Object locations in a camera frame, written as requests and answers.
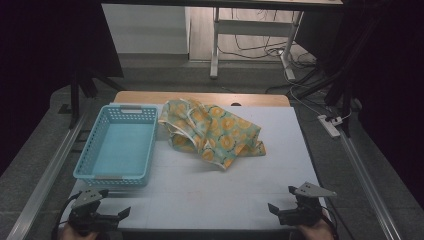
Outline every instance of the metal frame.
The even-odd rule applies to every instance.
[[[71,150],[72,144],[78,136],[79,131],[82,128],[82,125],[89,115],[89,110],[91,108],[93,100],[87,100],[88,104],[83,106],[83,114],[81,115],[79,121],[76,122],[75,127],[70,129],[63,139],[61,145],[56,150],[52,159],[50,160],[49,165],[41,176],[40,181],[38,181],[37,186],[32,192],[30,198],[28,199],[24,209],[19,215],[18,220],[10,231],[7,240],[15,239],[24,239],[28,234],[35,217],[38,214],[41,206],[44,203],[47,195],[50,192],[50,189],[56,180],[57,175],[59,174],[60,169],[62,168],[63,163],[65,162],[66,157],[68,156],[69,151]]]
[[[294,37],[299,27],[303,12],[296,12],[297,16],[292,23],[281,22],[256,22],[240,20],[219,20],[219,8],[215,8],[214,15],[214,36],[211,57],[210,78],[218,78],[218,35],[250,35],[250,36],[273,36],[287,37],[287,45],[284,51],[279,51],[281,62],[284,66],[286,77],[289,81],[295,80],[293,70],[288,59]]]
[[[401,240],[402,237],[397,230],[396,224],[393,221],[389,211],[387,210],[386,204],[381,199],[380,194],[378,193],[374,182],[368,174],[368,171],[363,164],[361,157],[356,151],[352,139],[348,138],[346,134],[342,132],[341,140],[343,147],[349,156],[350,162],[352,163],[352,167],[358,176],[359,182],[361,183],[362,188],[367,195],[368,201],[375,210],[378,221],[380,222],[381,228],[383,229],[386,238],[391,240]]]

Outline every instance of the dark background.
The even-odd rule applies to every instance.
[[[100,2],[0,0],[0,29],[1,174],[76,71],[122,70]]]

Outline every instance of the black cable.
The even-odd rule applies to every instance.
[[[316,69],[312,69],[310,72],[308,72],[308,74],[306,74],[302,79],[299,80],[299,82],[303,82],[305,80],[308,80],[309,78],[311,78],[313,75],[315,75],[315,73],[317,72]],[[273,87],[269,87],[265,90],[265,94],[267,94],[270,90],[272,89],[280,89],[283,87],[289,87],[291,86],[291,84],[283,84],[280,86],[273,86]]]
[[[77,193],[75,195],[72,195],[68,200],[66,200],[65,204],[62,206],[62,209],[60,210],[60,213],[59,213],[59,215],[56,218],[56,223],[55,223],[55,225],[54,225],[54,227],[52,229],[52,233],[51,233],[51,239],[52,240],[57,240],[57,231],[59,229],[59,225],[62,224],[62,223],[64,223],[64,222],[67,222],[67,221],[64,221],[62,223],[60,222],[60,219],[62,218],[63,212],[65,212],[66,207],[69,205],[69,203],[72,200],[77,199],[80,195],[81,195],[81,192],[79,192],[79,193]]]
[[[248,59],[259,59],[259,58],[264,58],[264,57],[268,57],[269,55],[262,55],[262,56],[256,56],[256,57],[249,57],[249,56],[245,56],[242,54],[238,54],[238,53],[232,53],[232,52],[224,52],[222,51],[219,46],[218,46],[218,50],[222,53],[222,54],[230,54],[230,55],[235,55],[235,56],[239,56],[239,57],[244,57],[244,58],[248,58]]]

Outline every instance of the table leg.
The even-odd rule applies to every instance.
[[[219,8],[215,8],[215,19],[213,21],[213,47],[211,58],[211,79],[218,78],[218,28],[219,28]]]
[[[300,19],[302,17],[303,12],[295,12],[294,14],[296,13],[297,13],[297,16],[294,18],[294,21],[292,23],[292,27],[290,29],[290,33],[287,39],[287,45],[284,48],[284,51],[279,51],[280,59],[281,59],[281,62],[283,63],[284,71],[288,81],[296,80],[296,77],[294,76],[293,70],[290,66],[289,54],[290,54],[291,46],[293,45],[294,37],[296,36],[296,33],[297,33],[297,28],[299,27]]]

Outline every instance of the crumpled fabric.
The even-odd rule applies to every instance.
[[[237,156],[264,156],[258,140],[261,127],[216,105],[193,99],[169,100],[159,124],[169,132],[169,144],[177,151],[198,153],[203,160],[227,169]]]

